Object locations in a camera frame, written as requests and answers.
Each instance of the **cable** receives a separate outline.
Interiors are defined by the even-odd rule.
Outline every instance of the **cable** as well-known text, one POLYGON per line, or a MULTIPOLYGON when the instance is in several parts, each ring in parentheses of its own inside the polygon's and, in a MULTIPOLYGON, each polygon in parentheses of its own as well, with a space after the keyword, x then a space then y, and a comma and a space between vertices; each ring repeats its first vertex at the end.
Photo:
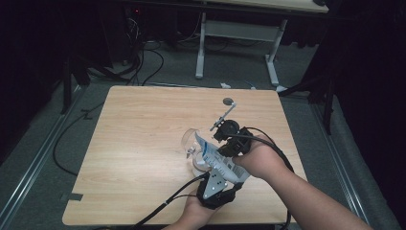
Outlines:
POLYGON ((289 210, 287 210, 286 222, 284 224, 281 224, 282 227, 280 230, 286 230, 290 225, 290 220, 292 220, 292 215, 290 214, 289 210))
POLYGON ((281 149, 279 149, 279 148, 277 147, 277 145, 275 145, 275 144, 273 144, 273 143, 271 143, 271 142, 265 141, 265 140, 263 140, 263 139, 261 139, 261 138, 259 138, 259 137, 256 137, 256 136, 246 136, 246 135, 238 135, 238 134, 225 134, 225 136, 228 136, 228 137, 245 138, 245 139, 252 139, 252 140, 255 140, 255 141, 262 142, 263 144, 265 144, 265 145, 269 146, 270 148, 272 148, 272 150, 274 150, 274 151, 278 154, 278 156, 283 160, 283 163, 286 165, 286 167, 287 167, 290 171, 292 171, 292 172, 294 173, 293 167, 292 167, 292 165, 290 164, 289 160, 288 160, 287 157, 283 154, 283 152, 281 151, 281 149))
POLYGON ((197 197, 197 195, 179 195, 179 196, 174 197, 173 199, 177 199, 180 197, 197 197))
POLYGON ((143 68, 143 65, 144 65, 144 46, 143 46, 143 49, 141 50, 140 66, 137 68, 134 75, 129 79, 129 81, 126 85, 131 84, 132 81, 133 81, 132 85, 134 85, 135 81, 137 81, 138 86, 140 85, 140 83, 138 82, 138 73, 140 72, 141 68, 143 68))
POLYGON ((148 216, 143 218, 141 221, 136 223, 135 225, 131 226, 129 229, 136 229, 137 227, 142 226, 144 223, 155 217, 159 212, 161 212, 165 207, 167 207, 172 201, 174 201, 176 198, 182 197, 182 196, 188 196, 188 195, 180 195, 180 192, 182 192, 184 189, 186 189, 188 186, 190 186, 193 182, 202 179, 206 176, 208 176, 209 172, 205 172, 198 177, 195 177, 194 179, 190 180, 188 183, 186 183, 184 186, 182 186, 176 193, 174 193, 171 197, 169 197, 164 203, 162 203, 158 208, 156 208, 152 213, 150 213, 148 216))
POLYGON ((100 103, 100 104, 98 104, 97 106, 93 107, 92 109, 87 110, 83 115, 79 116, 77 119, 75 119, 75 121, 73 121, 71 124, 69 124, 69 126, 67 126, 67 127, 60 133, 59 137, 57 138, 57 140, 56 140, 56 142, 55 142, 55 145, 54 145, 54 148, 53 148, 53 159, 54 159, 55 164, 56 164, 61 170, 65 171, 66 173, 69 173, 69 174, 71 174, 71 175, 73 175, 73 176, 78 176, 78 174, 77 174, 76 172, 72 172, 72 171, 70 171, 70 170, 65 169, 65 168, 64 168, 62 165, 60 165, 59 162, 57 161, 57 158, 56 158, 56 147, 57 147, 57 145, 59 144, 60 139, 62 139, 63 135, 66 133, 66 131, 68 131, 68 129, 69 129, 72 125, 74 125, 76 122, 78 122, 81 118, 87 117, 87 115, 89 115, 90 112, 94 111, 95 109, 97 109, 98 107, 102 106, 103 104, 104 104, 104 103, 100 103))
POLYGON ((132 61, 131 66, 128 67, 128 68, 126 68, 126 69, 124 69, 123 71, 118 72, 118 73, 113 73, 112 71, 110 71, 110 70, 108 70, 107 68, 104 68, 104 67, 103 67, 104 69, 102 70, 104 73, 101 73, 101 74, 96 73, 96 72, 94 72, 94 71, 91 70, 91 69, 86 69, 86 72, 87 72, 87 74, 89 74, 89 75, 91 75, 91 76, 94 76, 94 77, 97 77, 97 78, 106 78, 106 77, 108 77, 108 76, 105 74, 106 71, 107 71, 107 72, 110 72, 109 75, 112 74, 112 75, 118 76, 118 79, 117 79, 117 78, 109 77, 111 80, 115 80, 115 81, 126 81, 126 82, 128 83, 130 80, 123 78, 123 75, 129 74, 129 73, 131 73, 132 71, 137 70, 138 67, 139 67, 139 65, 141 64, 140 62, 141 62, 141 61, 140 61, 140 59, 138 58, 138 56, 135 56, 135 57, 133 57, 133 61, 132 61))
POLYGON ((185 38, 185 39, 183 39, 183 40, 179 40, 178 43, 181 43, 181 42, 184 42, 184 41, 193 40, 193 39, 196 39, 197 37, 200 37, 200 35, 198 35, 198 36, 196 36, 196 37, 193 37, 193 36, 196 34, 197 29, 199 28, 199 24, 200 24, 199 22, 200 22, 201 16, 202 16, 202 13, 200 13, 200 14, 199 14, 199 17, 197 18, 197 23, 196 23, 196 26, 194 27, 194 31, 192 32, 192 34, 191 34, 188 38, 185 38))
POLYGON ((129 20, 129 21, 131 21, 133 23, 131 29, 129 30, 129 33, 127 33, 127 36, 129 38, 129 43, 132 46, 133 45, 133 40, 132 40, 132 37, 131 37, 130 34, 132 34, 134 28, 137 27, 137 31, 136 31, 136 34, 135 34, 135 41, 137 41, 138 35, 140 33, 140 27, 138 27, 138 23, 134 19, 128 17, 127 20, 129 20))
POLYGON ((247 129, 256 130, 256 131, 262 133, 262 134, 265 135, 269 140, 271 140, 271 142, 275 145, 274 140, 273 140, 268 134, 266 134, 264 131, 260 130, 259 128, 256 128, 256 127, 247 127, 247 129))
POLYGON ((149 75, 149 76, 143 81, 143 84, 142 84, 141 86, 144 86, 144 85, 147 83, 147 81, 148 81, 150 78, 152 78, 156 73, 158 73, 158 72, 162 69, 162 66, 164 66, 164 57, 162 57, 162 55, 159 54, 159 53, 156 52, 156 51, 153 51, 153 50, 149 50, 149 51, 152 52, 152 53, 155 53, 156 55, 158 55, 158 56, 161 58, 162 62, 161 62, 161 65, 159 66, 159 68, 158 68, 155 72, 153 72, 151 75, 149 75))
POLYGON ((256 89, 255 85, 252 84, 251 82, 247 81, 247 80, 243 80, 245 83, 249 84, 251 86, 251 89, 256 89))
POLYGON ((185 47, 185 48, 195 48, 195 47, 197 47, 197 46, 200 45, 200 42, 197 40, 198 38, 199 38, 199 36, 194 37, 194 38, 191 38, 191 39, 189 39, 189 40, 187 40, 187 41, 179 42, 178 44, 179 44, 180 46, 182 46, 182 47, 185 47), (187 43, 187 42, 192 43, 192 41, 195 41, 194 44, 192 44, 192 45, 185 45, 185 43, 187 43))
POLYGON ((228 47, 228 45, 229 45, 229 40, 228 39, 224 39, 224 38, 218 38, 218 37, 212 37, 212 36, 208 36, 208 38, 210 38, 210 39, 207 39, 208 41, 210 40, 210 41, 217 41, 217 40, 219 40, 220 42, 217 42, 217 44, 219 44, 219 43, 224 43, 224 46, 223 47, 221 47, 221 48, 219 48, 219 49, 210 49, 210 48, 208 48, 208 45, 209 44, 205 44, 205 49, 206 50, 208 50, 208 51, 212 51, 212 52, 220 52, 220 51, 222 51, 222 50, 225 50, 227 47, 228 47))

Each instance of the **gray carpet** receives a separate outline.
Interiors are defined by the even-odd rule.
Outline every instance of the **gray carpet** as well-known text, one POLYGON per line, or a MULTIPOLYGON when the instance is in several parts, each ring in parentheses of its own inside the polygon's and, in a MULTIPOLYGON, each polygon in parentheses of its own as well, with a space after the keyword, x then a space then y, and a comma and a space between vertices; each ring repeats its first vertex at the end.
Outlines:
MULTIPOLYGON (((263 57, 267 53, 266 48, 269 44, 260 43, 251 47, 236 44, 228 44, 226 47, 224 44, 208 44, 203 80, 194 78, 197 56, 197 48, 194 44, 184 43, 184 46, 179 45, 177 49, 165 44, 159 46, 155 51, 163 56, 165 62, 163 68, 148 83, 215 88, 219 88, 221 82, 231 85, 232 88, 250 88, 251 83, 258 89, 275 89, 270 85, 263 57)), ((158 47, 158 43, 148 44, 147 47, 149 49, 158 47)), ((300 82, 316 49, 298 49, 295 45, 280 47, 275 66, 281 85, 288 87, 300 82)), ((145 51, 145 62, 138 75, 139 81, 142 82, 152 74, 160 64, 161 59, 158 55, 145 51)), ((117 65, 115 70, 118 71, 120 68, 123 67, 117 65)), ((92 78, 92 83, 86 88, 77 106, 73 108, 65 126, 81 116, 84 113, 83 109, 91 109, 102 103, 108 89, 114 84, 122 83, 92 78)), ((330 140, 343 160, 343 165, 355 191, 359 194, 370 225, 374 229, 400 229, 352 140, 337 100, 334 101, 332 135, 326 137, 319 125, 320 119, 317 116, 319 106, 308 104, 305 95, 305 92, 297 93, 281 100, 309 182, 343 205, 350 207, 331 157, 331 146, 328 144, 330 140)), ((52 100, 33 119, 27 133, 0 168, 1 207, 7 204, 9 197, 29 168, 47 134, 59 118, 61 108, 62 87, 60 86, 52 100)), ((80 119, 60 139, 56 148, 57 159, 65 168, 73 172, 79 171, 101 110, 102 107, 99 107, 89 114, 89 119, 80 119)), ((61 222, 66 206, 66 201, 62 197, 72 191, 74 183, 75 177, 60 170, 50 154, 13 218, 10 229, 92 229, 85 226, 64 226, 61 222)), ((291 229, 300 229, 300 227, 292 224, 291 229)))

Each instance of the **table top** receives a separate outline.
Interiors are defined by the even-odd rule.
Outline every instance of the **table top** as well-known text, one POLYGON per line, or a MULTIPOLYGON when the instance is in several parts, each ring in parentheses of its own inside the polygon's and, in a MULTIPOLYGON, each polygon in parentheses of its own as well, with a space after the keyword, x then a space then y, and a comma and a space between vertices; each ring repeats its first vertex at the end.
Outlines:
MULTIPOLYGON (((134 224, 193 178, 192 161, 181 147, 183 134, 197 128, 216 145, 209 129, 229 106, 227 119, 270 135, 305 178, 278 94, 271 90, 113 86, 86 152, 63 222, 67 225, 134 224)), ((196 189, 195 182, 183 194, 196 189)), ((185 198, 175 199, 147 224, 176 221, 185 198)), ((211 224, 285 222, 286 208, 264 181, 250 176, 235 201, 211 224)))
POLYGON ((313 0, 205 0, 225 4, 237 4, 241 6, 274 8, 279 10, 301 12, 328 12, 327 6, 318 6, 313 0))

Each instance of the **hand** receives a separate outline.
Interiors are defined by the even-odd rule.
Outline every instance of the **hand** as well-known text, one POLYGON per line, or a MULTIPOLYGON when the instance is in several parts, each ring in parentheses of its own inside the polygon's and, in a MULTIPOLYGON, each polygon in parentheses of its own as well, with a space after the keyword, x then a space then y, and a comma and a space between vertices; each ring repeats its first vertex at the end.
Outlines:
MULTIPOLYGON (((262 140, 269 141, 265 135, 257 136, 262 140)), ((233 158, 233 162, 242 166, 249 174, 254 177, 266 179, 270 175, 288 170, 283 160, 269 146, 259 141, 252 141, 251 149, 248 153, 233 158)))
POLYGON ((170 229, 182 229, 182 230, 197 230, 205 226, 213 214, 219 209, 208 209, 202 206, 199 199, 196 197, 196 191, 190 193, 185 204, 183 214, 178 221, 165 228, 170 229))

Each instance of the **black cable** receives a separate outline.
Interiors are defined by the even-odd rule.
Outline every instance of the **black cable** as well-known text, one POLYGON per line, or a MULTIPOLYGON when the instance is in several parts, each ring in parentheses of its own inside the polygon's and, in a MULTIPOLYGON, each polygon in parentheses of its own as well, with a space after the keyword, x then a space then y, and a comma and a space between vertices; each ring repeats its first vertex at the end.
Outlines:
POLYGON ((201 17, 202 17, 202 12, 199 14, 199 17, 197 18, 196 26, 194 27, 194 30, 193 30, 192 34, 189 35, 189 36, 187 36, 187 37, 186 37, 185 39, 183 39, 183 40, 178 40, 178 41, 177 41, 178 44, 180 44, 181 46, 184 46, 184 47, 195 47, 195 46, 185 46, 185 45, 182 44, 182 42, 187 42, 187 41, 195 40, 195 39, 197 39, 197 38, 200 37, 200 35, 197 35, 197 36, 195 36, 195 37, 193 37, 193 36, 196 34, 196 32, 197 32, 197 30, 198 30, 198 28, 199 28, 201 17))
POLYGON ((86 117, 87 115, 89 115, 90 112, 94 111, 95 109, 97 109, 98 107, 102 106, 104 103, 100 103, 97 106, 93 107, 90 110, 87 110, 83 115, 79 116, 77 119, 75 119, 75 121, 73 121, 71 124, 69 124, 69 126, 67 126, 59 135, 59 137, 56 139, 56 142, 54 144, 54 148, 53 148, 53 159, 55 164, 63 171, 65 171, 66 173, 69 173, 73 176, 78 176, 78 174, 76 172, 72 172, 70 170, 65 169, 62 165, 59 164, 59 162, 57 161, 56 158, 56 147, 59 144, 60 139, 62 139, 63 135, 66 133, 66 131, 68 131, 68 129, 74 125, 76 122, 78 122, 80 119, 82 119, 83 117, 86 117))
POLYGON ((275 145, 274 143, 265 141, 259 137, 256 136, 246 136, 246 135, 238 135, 238 134, 225 134, 225 136, 228 137, 237 137, 237 138, 245 138, 245 139, 251 139, 251 140, 255 140, 255 141, 259 141, 262 142, 263 144, 269 146, 270 148, 272 148, 272 150, 274 150, 278 156, 283 160, 283 163, 286 165, 286 167, 292 171, 294 173, 293 167, 290 164, 289 160, 287 159, 287 157, 283 154, 283 152, 281 151, 281 149, 279 149, 277 147, 277 145, 275 145))
POLYGON ((141 71, 141 69, 143 68, 143 65, 144 65, 144 47, 143 47, 143 49, 141 50, 141 63, 140 63, 140 66, 137 68, 137 70, 135 71, 135 73, 134 73, 134 75, 129 79, 129 81, 128 81, 128 83, 126 84, 126 85, 129 85, 129 84, 131 84, 131 82, 132 82, 132 85, 134 85, 134 83, 135 83, 135 81, 137 81, 137 85, 139 86, 140 85, 140 83, 139 83, 139 81, 138 81, 138 73, 141 71))
POLYGON ((197 46, 199 46, 199 44, 200 44, 200 42, 197 40, 197 41, 195 41, 196 39, 198 39, 199 37, 197 36, 197 37, 194 37, 194 38, 191 38, 191 39, 189 39, 189 40, 185 40, 185 41, 178 41, 178 44, 180 45, 180 46, 182 46, 182 47, 185 47, 185 48, 194 48, 194 47, 197 47, 197 46), (189 42, 189 43, 194 43, 193 45, 185 45, 184 43, 187 43, 187 42, 189 42))
POLYGON ((187 195, 180 195, 177 196, 178 194, 180 194, 180 192, 182 192, 184 189, 186 189, 188 186, 190 186, 193 182, 202 179, 206 176, 208 176, 209 172, 205 172, 201 175, 199 175, 198 177, 195 177, 194 179, 190 180, 188 183, 186 183, 184 186, 182 186, 178 191, 176 191, 176 193, 174 193, 173 195, 171 195, 164 203, 162 203, 158 208, 156 208, 152 213, 150 213, 148 216, 146 216, 145 218, 143 218, 141 221, 139 221, 138 223, 136 223, 135 225, 131 226, 129 229, 136 229, 137 227, 142 226, 144 223, 146 223, 147 221, 149 221, 150 219, 152 219, 153 217, 155 217, 155 215, 157 215, 159 212, 161 212, 165 207, 167 207, 172 201, 174 201, 176 198, 178 197, 182 197, 182 196, 187 196, 187 195))
POLYGON ((282 228, 280 230, 286 230, 290 225, 290 220, 292 220, 292 215, 290 214, 289 210, 287 210, 286 222, 284 223, 284 225, 282 225, 282 228))
MULTIPOLYGON (((123 75, 129 74, 134 70, 135 71, 139 70, 140 65, 141 65, 140 58, 138 56, 136 56, 134 58, 134 60, 133 60, 130 67, 128 67, 127 69, 124 69, 123 71, 121 71, 119 73, 113 73, 113 74, 115 74, 117 76, 120 76, 120 78, 121 78, 120 81, 126 81, 126 84, 129 84, 132 79, 123 78, 123 75)), ((96 73, 96 72, 94 72, 94 71, 92 71, 90 69, 87 69, 86 72, 87 72, 88 75, 91 75, 91 76, 96 77, 96 78, 106 78, 107 77, 105 74, 99 74, 99 73, 96 73)))
POLYGON ((180 197, 197 197, 197 195, 179 195, 179 196, 174 197, 173 199, 177 199, 180 197))
POLYGON ((216 49, 216 50, 215 50, 215 49, 210 49, 210 48, 208 48, 209 44, 205 44, 204 48, 205 48, 206 50, 208 50, 208 51, 220 52, 220 51, 222 51, 222 50, 225 50, 225 49, 228 47, 228 45, 229 45, 229 39, 221 39, 221 38, 212 37, 212 36, 209 36, 208 38, 210 38, 210 39, 207 39, 207 40, 208 40, 208 41, 210 40, 210 41, 212 41, 212 42, 215 42, 215 41, 219 40, 219 42, 217 42, 217 44, 224 43, 224 46, 223 46, 223 47, 221 47, 221 48, 219 48, 219 49, 216 49))
POLYGON ((159 56, 159 57, 161 58, 162 62, 161 62, 161 65, 159 66, 159 68, 158 68, 155 72, 153 72, 151 75, 149 75, 149 76, 143 81, 143 84, 142 84, 141 86, 144 86, 144 85, 147 83, 147 81, 148 81, 150 78, 152 78, 156 73, 158 73, 158 72, 162 69, 162 66, 164 66, 164 57, 163 57, 161 54, 159 54, 158 52, 156 52, 156 51, 153 51, 153 50, 149 50, 149 51, 152 52, 152 53, 155 53, 157 56, 159 56))
POLYGON ((275 145, 274 140, 273 140, 268 134, 266 134, 264 131, 260 130, 259 128, 256 128, 256 127, 247 127, 247 129, 256 130, 256 131, 262 133, 262 134, 265 135, 269 140, 271 140, 271 142, 275 145))
POLYGON ((84 65, 92 66, 93 68, 95 68, 96 70, 98 70, 99 72, 104 74, 107 78, 110 78, 111 80, 114 80, 114 81, 128 81, 127 79, 123 78, 119 74, 111 72, 110 70, 104 68, 104 66, 99 65, 98 63, 94 62, 91 59, 88 59, 86 57, 82 57, 80 55, 73 56, 73 59, 75 61, 78 61, 78 62, 84 64, 84 65))

